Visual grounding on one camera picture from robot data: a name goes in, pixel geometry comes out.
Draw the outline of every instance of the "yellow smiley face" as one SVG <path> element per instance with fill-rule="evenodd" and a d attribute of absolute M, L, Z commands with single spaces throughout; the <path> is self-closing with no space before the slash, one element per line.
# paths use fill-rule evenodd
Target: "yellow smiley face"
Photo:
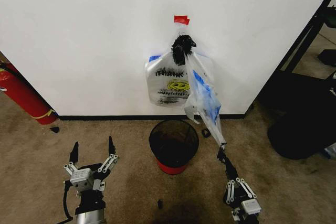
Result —
<path fill-rule="evenodd" d="M 189 89 L 189 83 L 182 80 L 172 80 L 168 83 L 167 88 L 177 91 L 185 91 Z"/>

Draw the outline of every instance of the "robotic arm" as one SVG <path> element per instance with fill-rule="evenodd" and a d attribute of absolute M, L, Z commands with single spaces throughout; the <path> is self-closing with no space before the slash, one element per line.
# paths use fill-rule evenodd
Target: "robotic arm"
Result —
<path fill-rule="evenodd" d="M 239 178 L 236 168 L 224 153 L 224 148 L 219 148 L 217 159 L 225 164 L 225 173 L 228 179 L 223 203 L 231 207 L 232 216 L 237 224 L 259 224 L 257 219 L 261 211 L 257 195 L 252 191 L 243 178 Z"/>
<path fill-rule="evenodd" d="M 69 214 L 67 208 L 67 192 L 71 186 L 77 190 L 77 196 L 81 197 L 80 205 L 76 208 L 77 224 L 105 224 L 104 209 L 106 207 L 103 201 L 102 192 L 105 190 L 103 180 L 110 175 L 118 161 L 115 153 L 112 137 L 109 137 L 109 156 L 104 163 L 82 166 L 77 168 L 78 162 L 78 142 L 75 143 L 70 153 L 69 163 L 64 165 L 64 169 L 70 175 L 70 180 L 65 181 L 63 207 L 67 220 L 59 222 L 63 224 L 71 221 L 73 217 Z"/>

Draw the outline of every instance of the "white plastic bag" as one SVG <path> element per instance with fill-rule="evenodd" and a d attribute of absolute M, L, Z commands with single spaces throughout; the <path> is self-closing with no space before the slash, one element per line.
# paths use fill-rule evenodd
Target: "white plastic bag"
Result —
<path fill-rule="evenodd" d="M 224 148 L 226 142 L 222 135 L 219 118 L 222 105 L 214 91 L 213 71 L 210 71 L 212 62 L 193 52 L 185 56 L 185 63 L 190 85 L 190 95 L 185 105 L 186 115 L 197 123 L 193 113 L 197 111 L 217 144 Z"/>
<path fill-rule="evenodd" d="M 336 143 L 325 148 L 325 151 L 330 155 L 331 158 L 336 158 Z"/>
<path fill-rule="evenodd" d="M 145 65 L 150 101 L 159 106 L 184 106 L 189 96 L 185 65 L 178 66 L 172 51 L 152 56 Z"/>

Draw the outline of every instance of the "fire extinguisher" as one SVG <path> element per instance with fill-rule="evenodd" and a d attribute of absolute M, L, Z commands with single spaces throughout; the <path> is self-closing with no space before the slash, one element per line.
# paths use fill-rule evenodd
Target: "fire extinguisher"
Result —
<path fill-rule="evenodd" d="M 52 108 L 11 63 L 0 65 L 0 90 L 40 124 L 49 124 L 57 119 Z"/>

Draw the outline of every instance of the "black mesh wastebasket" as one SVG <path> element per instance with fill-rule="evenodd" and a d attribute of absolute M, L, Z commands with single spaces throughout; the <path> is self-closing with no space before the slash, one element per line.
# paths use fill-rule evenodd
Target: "black mesh wastebasket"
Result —
<path fill-rule="evenodd" d="M 152 130 L 149 143 L 159 167 L 168 174 L 186 169 L 199 144 L 195 129 L 181 120 L 160 122 Z"/>

